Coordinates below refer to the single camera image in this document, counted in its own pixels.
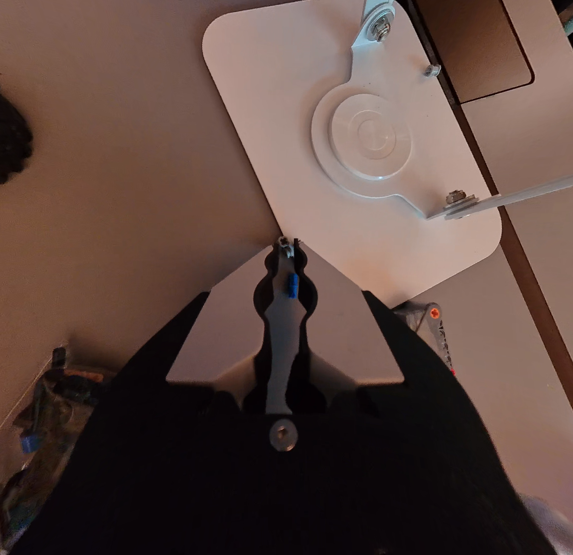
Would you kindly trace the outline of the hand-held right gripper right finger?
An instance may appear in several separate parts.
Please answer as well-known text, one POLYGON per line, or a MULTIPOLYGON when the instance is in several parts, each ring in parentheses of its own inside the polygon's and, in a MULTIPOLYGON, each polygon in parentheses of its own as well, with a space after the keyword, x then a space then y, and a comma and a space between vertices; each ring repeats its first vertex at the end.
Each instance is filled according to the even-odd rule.
POLYGON ((362 289, 307 245, 294 245, 304 308, 289 374, 293 413, 323 413, 339 394, 405 380, 362 289))

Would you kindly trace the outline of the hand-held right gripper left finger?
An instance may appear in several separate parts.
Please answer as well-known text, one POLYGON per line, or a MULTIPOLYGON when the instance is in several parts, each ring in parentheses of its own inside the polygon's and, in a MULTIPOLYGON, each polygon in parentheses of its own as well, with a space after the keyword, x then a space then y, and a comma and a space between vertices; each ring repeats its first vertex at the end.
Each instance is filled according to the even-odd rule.
POLYGON ((278 264, 278 246, 268 246, 207 293, 169 384, 228 392, 246 413, 267 411, 273 358, 267 310, 278 264))

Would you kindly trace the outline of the clear bag of toy bricks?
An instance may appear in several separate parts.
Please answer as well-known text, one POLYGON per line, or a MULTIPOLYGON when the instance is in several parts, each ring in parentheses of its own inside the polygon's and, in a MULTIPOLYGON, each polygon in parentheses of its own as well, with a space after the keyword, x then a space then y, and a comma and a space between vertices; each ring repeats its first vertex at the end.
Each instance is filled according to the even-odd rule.
POLYGON ((77 440, 117 372, 54 348, 31 402, 12 425, 24 465, 1 487, 1 554, 9 554, 58 484, 77 440))

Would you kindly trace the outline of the grey desk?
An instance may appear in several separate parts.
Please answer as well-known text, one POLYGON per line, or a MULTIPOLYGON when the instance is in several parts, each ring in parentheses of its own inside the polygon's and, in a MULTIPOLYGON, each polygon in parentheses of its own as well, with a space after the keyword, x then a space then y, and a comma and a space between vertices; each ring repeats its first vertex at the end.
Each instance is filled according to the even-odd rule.
MULTIPOLYGON (((572 175, 572 0, 412 0, 503 195, 572 175)), ((500 210, 501 245, 572 404, 572 188, 500 210)))
POLYGON ((201 45, 289 1, 1 0, 1 91, 34 138, 1 186, 1 420, 57 344, 121 368, 281 234, 201 45))

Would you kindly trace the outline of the black tyre red hub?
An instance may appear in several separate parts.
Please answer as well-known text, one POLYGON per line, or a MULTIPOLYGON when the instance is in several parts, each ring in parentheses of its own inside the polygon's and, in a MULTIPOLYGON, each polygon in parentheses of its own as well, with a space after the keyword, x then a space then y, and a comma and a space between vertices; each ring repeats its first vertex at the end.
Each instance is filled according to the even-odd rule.
POLYGON ((33 135, 19 110, 1 94, 1 184, 25 169, 33 135))

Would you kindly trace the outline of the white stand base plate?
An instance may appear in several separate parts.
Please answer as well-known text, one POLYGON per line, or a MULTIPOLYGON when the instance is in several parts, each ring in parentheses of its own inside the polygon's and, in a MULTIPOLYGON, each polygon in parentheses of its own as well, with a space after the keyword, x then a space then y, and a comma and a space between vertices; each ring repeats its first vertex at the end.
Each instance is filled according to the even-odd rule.
POLYGON ((283 235, 395 306, 488 257, 496 209, 446 220, 453 190, 489 196, 405 10, 352 52, 364 0, 230 13, 203 52, 283 235))

